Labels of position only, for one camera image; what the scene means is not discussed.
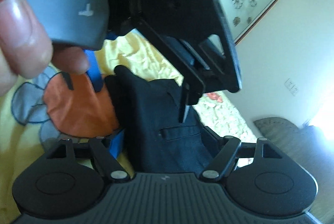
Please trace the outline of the left hand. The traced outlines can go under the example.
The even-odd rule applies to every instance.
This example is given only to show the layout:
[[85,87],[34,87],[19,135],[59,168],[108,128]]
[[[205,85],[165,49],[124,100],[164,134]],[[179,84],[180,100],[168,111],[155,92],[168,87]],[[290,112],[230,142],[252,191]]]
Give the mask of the left hand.
[[1,0],[1,96],[19,77],[33,79],[50,63],[72,74],[89,68],[80,48],[53,46],[26,0]]

